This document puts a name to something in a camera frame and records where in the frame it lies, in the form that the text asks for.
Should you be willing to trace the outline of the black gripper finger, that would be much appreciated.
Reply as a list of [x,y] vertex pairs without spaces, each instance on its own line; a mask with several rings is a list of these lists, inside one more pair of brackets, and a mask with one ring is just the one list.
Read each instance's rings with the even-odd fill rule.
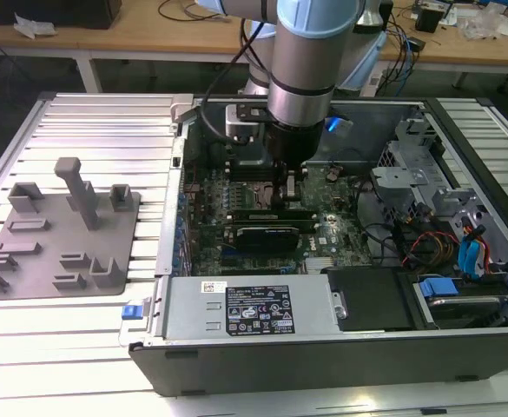
[[274,204],[287,205],[301,200],[300,184],[307,177],[307,167],[288,167],[284,162],[274,164]]

